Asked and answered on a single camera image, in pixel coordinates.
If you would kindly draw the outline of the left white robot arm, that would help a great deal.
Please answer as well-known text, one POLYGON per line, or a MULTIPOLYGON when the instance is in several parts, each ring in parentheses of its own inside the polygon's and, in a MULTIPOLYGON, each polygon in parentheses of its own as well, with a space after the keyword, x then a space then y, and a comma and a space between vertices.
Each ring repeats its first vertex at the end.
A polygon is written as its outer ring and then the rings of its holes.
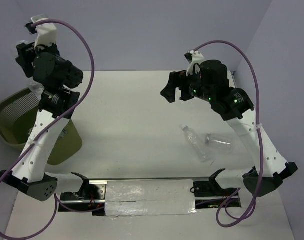
POLYGON ((90 194, 87 177, 75 172, 51 175, 45 171, 61 132, 83 101, 80 92, 74 89, 82 84, 84 74, 60 56, 55 43, 21 43, 16 49, 16 62, 44 90, 23 152, 12 168, 0 172, 0 183, 40 202, 64 192, 85 199, 90 194))

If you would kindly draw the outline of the clear bottle white cap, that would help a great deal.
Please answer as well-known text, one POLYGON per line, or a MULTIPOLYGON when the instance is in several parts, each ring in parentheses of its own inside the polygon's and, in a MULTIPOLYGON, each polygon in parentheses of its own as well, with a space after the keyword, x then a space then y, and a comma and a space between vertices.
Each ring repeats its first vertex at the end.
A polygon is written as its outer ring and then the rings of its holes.
POLYGON ((187 125, 181 125, 186 142, 193 148, 200 162, 213 162, 215 160, 211 150, 205 145, 200 136, 187 125))

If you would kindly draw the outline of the clear crushed plastic bottle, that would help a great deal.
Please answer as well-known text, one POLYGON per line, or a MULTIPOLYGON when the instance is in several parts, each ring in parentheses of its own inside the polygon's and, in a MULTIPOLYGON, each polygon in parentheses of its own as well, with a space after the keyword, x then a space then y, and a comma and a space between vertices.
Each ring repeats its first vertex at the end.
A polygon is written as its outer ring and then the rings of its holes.
POLYGON ((27 135, 30 136, 32 131, 33 131, 33 127, 28 130, 27 135))

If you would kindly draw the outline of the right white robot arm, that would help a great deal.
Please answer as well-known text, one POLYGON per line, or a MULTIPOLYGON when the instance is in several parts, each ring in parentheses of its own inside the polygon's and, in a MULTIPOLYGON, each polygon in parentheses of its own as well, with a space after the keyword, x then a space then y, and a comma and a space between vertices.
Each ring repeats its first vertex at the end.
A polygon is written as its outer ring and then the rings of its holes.
POLYGON ((245 188, 253 196, 263 197, 277 190, 298 170, 294 162, 288 162, 280 154, 260 126, 258 112, 248 94, 230 86, 228 69, 221 61, 196 63, 191 73, 186 70, 171 72, 160 94, 173 103, 176 90, 181 91, 180 100, 184 102, 194 98, 209 102, 211 109, 235 131, 254 163, 252 168, 222 168, 212 174, 209 190, 213 195, 220 196, 226 189, 245 188))

